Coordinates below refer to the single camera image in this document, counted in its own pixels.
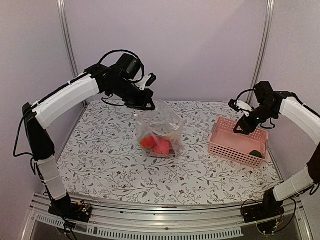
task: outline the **black cable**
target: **black cable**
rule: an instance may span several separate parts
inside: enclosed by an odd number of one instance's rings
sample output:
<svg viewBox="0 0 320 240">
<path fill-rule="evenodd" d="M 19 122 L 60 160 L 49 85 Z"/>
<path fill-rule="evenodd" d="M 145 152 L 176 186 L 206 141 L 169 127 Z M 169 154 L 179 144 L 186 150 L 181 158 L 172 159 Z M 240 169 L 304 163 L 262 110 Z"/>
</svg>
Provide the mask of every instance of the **black cable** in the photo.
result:
<svg viewBox="0 0 320 240">
<path fill-rule="evenodd" d="M 36 163 L 33 162 L 33 160 L 35 160 L 33 157 L 30 159 L 30 166 L 31 166 L 31 169 L 32 169 L 32 172 L 34 175 L 36 175 Z"/>
<path fill-rule="evenodd" d="M 315 110 L 313 110 L 312 108 L 308 107 L 307 105 L 305 105 L 297 96 L 297 94 L 295 94 L 294 92 L 290 92 L 292 94 L 292 96 L 306 109 L 308 109 L 310 112 L 312 112 L 314 115 L 318 116 L 320 118 L 320 114 L 317 113 Z"/>
<path fill-rule="evenodd" d="M 300 191 L 300 192 L 299 192 L 299 195 L 305 194 L 305 193 L 308 192 L 310 189 L 311 189 L 311 191 L 310 191 L 310 193 L 311 193 L 314 188 L 315 188 L 315 185 L 312 185 L 312 186 L 310 186 L 310 187 L 307 187 L 306 189 Z"/>
<path fill-rule="evenodd" d="M 244 215 L 244 212 L 243 212 L 244 205 L 245 205 L 246 202 L 248 202 L 248 201 L 250 201 L 250 200 L 253 201 L 253 202 L 255 202 L 255 203 L 258 204 L 258 205 L 261 205 L 261 203 L 257 202 L 256 200 L 253 200 L 253 199 L 251 199 L 251 198 L 245 200 L 245 201 L 242 203 L 241 208 L 240 208 L 240 213 L 241 213 L 242 216 Z"/>
<path fill-rule="evenodd" d="M 270 118 L 270 125 L 272 125 L 272 127 L 269 126 L 262 126 L 262 123 L 260 124 L 260 127 L 262 129 L 274 129 L 276 127 L 276 125 L 272 122 L 272 118 Z"/>
<path fill-rule="evenodd" d="M 241 107 L 238 107 L 241 111 L 247 112 L 247 113 L 251 113 L 251 111 L 247 110 L 247 109 L 243 109 Z"/>
<path fill-rule="evenodd" d="M 18 146 L 18 141 L 19 141 L 19 135 L 20 135 L 20 130 L 21 130 L 21 126 L 22 126 L 22 123 L 24 122 L 26 116 L 30 113 L 31 109 L 29 111 L 27 111 L 21 118 L 20 120 L 20 123 L 19 123 L 19 126 L 18 126 L 18 130 L 17 130 L 17 133 L 16 133 L 16 136 L 15 136 L 15 142 L 14 142 L 14 148 L 13 148 L 13 156 L 15 158 L 17 157 L 20 157 L 20 156 L 23 156 L 23 155 L 29 155 L 31 157 L 34 157 L 34 155 L 30 152 L 22 152 L 22 153 L 19 153 L 19 154 L 16 154 L 17 152 L 17 146 Z"/>
<path fill-rule="evenodd" d="M 279 229 L 278 231 L 276 230 L 274 233 L 278 233 L 281 232 L 282 230 L 284 230 L 286 227 L 288 227 L 288 225 L 292 222 L 292 220 L 294 219 L 295 215 L 296 215 L 296 210 L 297 210 L 297 202 L 296 200 L 294 200 L 293 198 L 290 198 L 293 202 L 294 202 L 294 211 L 292 214 L 292 217 L 290 218 L 290 220 L 288 221 L 288 223 L 281 229 Z"/>
<path fill-rule="evenodd" d="M 316 185 L 313 185 L 313 186 L 311 187 L 310 196 L 312 196 L 313 194 L 315 194 L 315 193 L 318 191 L 318 189 L 319 189 L 319 187 L 320 187 L 320 183 L 318 183 L 316 187 L 315 187 L 315 186 L 316 186 Z"/>
<path fill-rule="evenodd" d="M 104 102 L 105 104 L 107 104 L 107 105 L 110 105 L 110 106 L 114 106 L 114 107 L 123 107 L 124 106 L 124 104 L 113 104 L 113 103 L 110 103 L 110 102 L 107 102 L 107 100 L 108 99 L 110 99 L 110 98 L 112 98 L 114 96 L 114 94 L 112 93 L 111 94 L 111 96 L 110 97 L 108 97 L 108 98 L 104 98 L 104 97 L 102 97 L 101 98 L 101 101 L 102 102 Z"/>
<path fill-rule="evenodd" d="M 70 81 L 70 84 L 75 83 L 76 81 L 82 79 L 83 77 L 87 76 L 88 74 L 89 74 L 89 73 L 86 72 L 86 73 L 84 73 L 84 74 L 82 74 L 82 75 L 80 75 L 80 76 L 72 79 L 72 80 Z M 44 98 L 42 98 L 40 101 L 38 101 L 38 103 L 37 103 L 36 105 L 34 105 L 34 106 L 32 107 L 32 109 L 34 109 L 34 108 L 37 107 L 39 104 L 43 103 L 45 100 L 47 100 L 48 98 L 52 97 L 52 96 L 55 95 L 57 92 L 61 91 L 62 89 L 64 89 L 65 87 L 68 87 L 68 86 L 69 86 L 69 83 L 65 83 L 65 84 L 63 84 L 62 86 L 58 87 L 56 90 L 54 90 L 53 92 L 51 92 L 50 94 L 48 94 L 47 96 L 45 96 Z"/>
<path fill-rule="evenodd" d="M 128 53 L 128 54 L 131 54 L 133 55 L 134 57 L 136 57 L 136 59 L 138 59 L 138 61 L 140 62 L 141 64 L 141 78 L 139 80 L 136 80 L 136 81 L 129 81 L 130 83 L 132 84 L 137 84 L 139 82 L 141 82 L 141 80 L 144 78 L 145 76 L 145 65 L 142 63 L 142 61 L 140 60 L 140 58 L 138 57 L 138 55 L 136 55 L 134 52 L 132 51 L 129 51 L 129 50 L 125 50 L 125 49 L 118 49 L 118 50 L 113 50 L 113 51 L 110 51 L 108 53 L 106 53 L 105 55 L 103 55 L 103 57 L 98 61 L 97 65 L 100 65 L 102 63 L 102 61 L 107 57 L 109 56 L 110 54 L 114 54 L 114 53 Z"/>
<path fill-rule="evenodd" d="M 237 101 L 239 100 L 239 98 L 240 98 L 243 94 L 245 94 L 245 93 L 247 93 L 247 92 L 251 92 L 251 91 L 254 91 L 254 90 L 253 90 L 253 89 L 247 89 L 247 90 L 244 90 L 243 92 L 241 92 L 241 93 L 238 95 L 238 97 L 236 98 L 235 102 L 237 102 Z"/>
<path fill-rule="evenodd" d="M 61 214 L 61 212 L 56 208 L 56 206 L 55 206 L 55 204 L 54 204 L 55 200 L 54 200 L 54 198 L 52 197 L 52 195 L 51 195 L 51 193 L 50 193 L 50 191 L 49 191 L 49 188 L 48 188 L 47 184 L 43 181 L 44 178 L 43 178 L 43 176 L 42 176 L 42 174 L 41 174 L 41 172 L 40 172 L 40 169 L 39 169 L 39 167 L 38 167 L 37 164 L 35 164 L 35 169 L 36 169 L 36 171 L 38 172 L 38 176 L 39 176 L 39 178 L 41 179 L 41 181 L 42 181 L 42 183 L 43 183 L 43 185 L 44 185 L 44 187 L 45 187 L 46 192 L 48 193 L 50 202 L 51 202 L 52 206 L 54 207 L 54 210 L 55 210 L 56 213 L 59 215 L 59 217 L 62 218 L 62 220 L 64 221 L 64 233 L 65 233 L 65 235 L 67 236 L 68 239 L 73 240 L 73 239 L 70 238 L 70 237 L 68 236 L 68 234 L 66 233 L 66 230 L 67 230 L 67 229 L 66 229 L 66 226 L 67 226 L 68 229 L 70 230 L 72 236 L 74 237 L 74 240 L 78 240 L 78 238 L 76 237 L 74 231 L 72 230 L 72 226 L 70 226 L 70 222 L 69 222 L 69 221 Z"/>
</svg>

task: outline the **leaf pattern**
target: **leaf pattern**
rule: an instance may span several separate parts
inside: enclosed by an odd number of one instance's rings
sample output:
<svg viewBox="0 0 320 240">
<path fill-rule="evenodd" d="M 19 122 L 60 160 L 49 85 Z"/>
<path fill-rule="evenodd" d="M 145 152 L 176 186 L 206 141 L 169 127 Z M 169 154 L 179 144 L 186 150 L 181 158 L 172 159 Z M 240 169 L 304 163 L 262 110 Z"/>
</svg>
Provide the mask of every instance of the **leaf pattern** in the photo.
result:
<svg viewBox="0 0 320 240">
<path fill-rule="evenodd" d="M 92 101 L 57 163 L 67 190 L 135 203 L 211 205 L 259 200 L 279 182 L 270 158 L 255 169 L 208 153 L 217 117 L 241 116 L 227 103 L 167 103 L 186 119 L 183 152 L 171 159 L 146 157 L 139 147 L 140 111 Z"/>
</svg>

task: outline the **metal frame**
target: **metal frame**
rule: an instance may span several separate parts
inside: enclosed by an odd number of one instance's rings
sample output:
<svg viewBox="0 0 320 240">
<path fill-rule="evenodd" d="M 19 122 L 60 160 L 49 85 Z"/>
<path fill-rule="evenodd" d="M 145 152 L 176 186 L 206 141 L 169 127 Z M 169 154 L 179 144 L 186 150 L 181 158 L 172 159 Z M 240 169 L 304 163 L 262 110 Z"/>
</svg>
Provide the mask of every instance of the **metal frame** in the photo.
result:
<svg viewBox="0 0 320 240">
<path fill-rule="evenodd" d="M 56 155 L 56 162 L 58 162 L 58 160 L 59 160 L 59 158 L 60 158 L 60 156 L 61 156 L 62 152 L 64 151 L 64 149 L 65 149 L 65 147 L 66 147 L 66 145 L 67 145 L 67 143 L 68 143 L 68 141 L 69 141 L 69 139 L 70 139 L 70 137 L 71 137 L 72 133 L 73 133 L 73 132 L 74 132 L 74 130 L 76 129 L 76 127 L 77 127 L 78 123 L 80 122 L 80 119 L 81 119 L 81 118 L 82 118 L 82 116 L 85 114 L 85 111 L 87 110 L 87 108 L 88 108 L 88 106 L 87 106 L 87 105 L 85 105 L 85 106 L 83 107 L 83 109 L 81 110 L 81 112 L 80 112 L 79 116 L 76 118 L 76 120 L 75 120 L 75 122 L 74 122 L 73 126 L 71 127 L 71 129 L 70 129 L 70 131 L 69 131 L 69 133 L 68 133 L 68 135 L 67 135 L 67 137 L 66 137 L 65 141 L 64 141 L 64 142 L 63 142 L 63 144 L 62 144 L 62 148 L 61 148 L 61 150 L 60 150 L 60 151 L 59 151 L 59 153 Z"/>
<path fill-rule="evenodd" d="M 280 181 L 284 182 L 284 177 L 282 176 L 282 174 L 280 172 L 280 169 L 279 169 L 279 166 L 278 166 L 278 162 L 277 162 L 276 158 L 274 157 L 273 149 L 270 146 L 268 146 L 268 152 L 269 152 L 270 158 L 272 160 L 272 163 L 274 165 L 275 171 L 276 171 L 276 173 L 278 174 L 278 176 L 280 178 Z"/>
<path fill-rule="evenodd" d="M 72 71 L 72 75 L 76 77 L 79 75 L 79 72 L 70 38 L 65 1 L 57 0 L 57 5 L 70 68 Z M 251 82 L 251 87 L 253 87 L 258 82 L 258 78 L 261 72 L 272 24 L 273 12 L 274 0 L 268 0 L 263 36 L 254 75 Z M 247 98 L 247 103 L 250 103 L 252 101 L 252 98 L 253 94 L 251 92 Z M 72 127 L 68 138 L 63 146 L 66 145 L 73 130 L 84 114 L 87 103 L 84 102 L 83 106 L 83 111 Z M 270 149 L 269 152 L 278 175 L 281 179 L 283 179 Z M 75 202 L 86 200 L 93 204 L 93 211 L 90 222 L 88 224 L 77 222 L 77 226 L 74 231 L 77 233 L 92 235 L 96 237 L 104 237 L 108 233 L 113 233 L 113 236 L 108 236 L 108 238 L 116 239 L 115 234 L 117 233 L 121 233 L 122 238 L 124 237 L 123 234 L 130 233 L 131 236 L 132 234 L 136 234 L 137 236 L 140 234 L 140 236 L 154 236 L 155 239 L 157 239 L 157 236 L 158 239 L 160 239 L 160 237 L 162 237 L 162 239 L 172 239 L 172 237 L 166 238 L 166 236 L 176 236 L 177 238 L 174 239 L 183 239 L 182 236 L 187 235 L 199 236 L 200 239 L 200 236 L 202 236 L 203 238 L 204 235 L 207 236 L 206 234 L 219 232 L 222 233 L 226 232 L 226 230 L 229 233 L 230 231 L 232 232 L 238 229 L 240 229 L 240 231 L 237 233 L 242 236 L 241 227 L 245 225 L 244 219 L 240 214 L 242 203 L 230 203 L 224 205 L 179 206 L 121 202 L 116 200 L 93 198 L 78 194 L 71 194 L 71 198 Z M 296 198 L 296 201 L 297 211 L 295 217 L 297 219 L 301 237 L 304 240 L 312 240 L 313 237 L 302 203 L 299 198 Z M 47 217 L 48 224 L 56 227 L 61 227 L 61 218 L 50 215 L 48 213 L 49 206 L 50 200 L 48 196 L 42 194 L 34 195 L 27 213 L 28 218 L 22 235 L 23 240 L 30 239 L 33 228 L 35 226 L 35 222 L 40 221 L 41 218 L 43 220 Z M 284 208 L 286 214 L 292 214 L 294 205 L 291 203 L 291 201 L 286 200 L 284 202 Z"/>
<path fill-rule="evenodd" d="M 74 55 L 74 50 L 72 48 L 71 38 L 70 38 L 70 32 L 69 32 L 69 26 L 67 21 L 67 12 L 66 12 L 66 6 L 64 0 L 57 0 L 57 6 L 58 6 L 58 12 L 60 17 L 60 24 L 62 29 L 62 35 L 64 39 L 65 49 L 68 56 L 71 72 L 73 75 L 73 78 L 76 78 L 79 75 L 76 58 Z M 88 104 L 86 101 L 82 102 L 82 106 L 86 107 Z"/>
<path fill-rule="evenodd" d="M 274 14 L 274 7 L 275 7 L 275 0 L 268 0 L 267 6 L 266 6 L 263 35 L 262 35 L 259 55 L 258 55 L 258 59 L 257 59 L 255 69 L 254 69 L 253 78 L 252 78 L 251 85 L 250 85 L 251 89 L 257 84 L 259 76 L 260 76 L 262 64 L 263 64 L 266 49 L 267 49 L 267 44 L 268 44 L 268 39 L 269 39 L 269 34 L 270 34 L 270 29 L 271 29 L 271 24 L 272 24 L 272 18 L 273 18 L 273 14 Z M 251 91 L 246 99 L 246 102 L 249 105 L 252 103 L 253 95 L 254 95 L 254 93 Z"/>
<path fill-rule="evenodd" d="M 185 240 L 193 239 L 193 236 L 198 240 L 229 239 L 242 236 L 241 227 L 265 221 L 244 223 L 244 218 L 240 213 L 241 203 L 228 206 L 179 206 L 106 199 L 99 199 L 95 202 L 94 198 L 77 194 L 71 194 L 71 199 L 75 202 L 87 199 L 93 205 L 90 222 L 77 222 L 74 232 L 106 239 Z M 301 238 L 312 240 L 302 203 L 299 198 L 296 198 L 296 201 L 295 217 Z M 63 228 L 61 218 L 48 213 L 49 206 L 49 197 L 41 194 L 34 195 L 23 240 L 30 239 L 36 221 Z M 293 213 L 294 204 L 291 200 L 286 200 L 283 206 L 285 215 Z"/>
</svg>

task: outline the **red strawberry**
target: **red strawberry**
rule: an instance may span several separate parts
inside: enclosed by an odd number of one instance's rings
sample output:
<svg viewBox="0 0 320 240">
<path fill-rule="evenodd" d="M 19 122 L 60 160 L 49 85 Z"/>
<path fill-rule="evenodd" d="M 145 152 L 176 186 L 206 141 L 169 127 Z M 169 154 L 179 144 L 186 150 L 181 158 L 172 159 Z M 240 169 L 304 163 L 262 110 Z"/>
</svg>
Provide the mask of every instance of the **red strawberry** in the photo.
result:
<svg viewBox="0 0 320 240">
<path fill-rule="evenodd" d="M 140 146 L 144 149 L 152 149 L 157 145 L 155 136 L 147 136 L 140 141 Z"/>
<path fill-rule="evenodd" d="M 153 149 L 153 152 L 158 155 L 169 155 L 170 142 L 168 140 L 161 140 L 157 146 Z"/>
</svg>

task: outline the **basket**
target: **basket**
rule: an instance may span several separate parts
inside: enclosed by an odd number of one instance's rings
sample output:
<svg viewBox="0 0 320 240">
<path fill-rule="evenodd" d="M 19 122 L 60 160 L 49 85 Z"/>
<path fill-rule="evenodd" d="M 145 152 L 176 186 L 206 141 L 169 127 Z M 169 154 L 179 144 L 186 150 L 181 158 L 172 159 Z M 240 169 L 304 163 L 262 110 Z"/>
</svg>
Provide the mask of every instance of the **basket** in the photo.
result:
<svg viewBox="0 0 320 240">
<path fill-rule="evenodd" d="M 266 148 L 269 133 L 259 128 L 249 135 L 234 133 L 236 124 L 236 121 L 219 117 L 209 139 L 208 152 L 252 168 L 259 168 L 268 154 Z M 253 150 L 259 151 L 263 158 L 250 155 Z"/>
</svg>

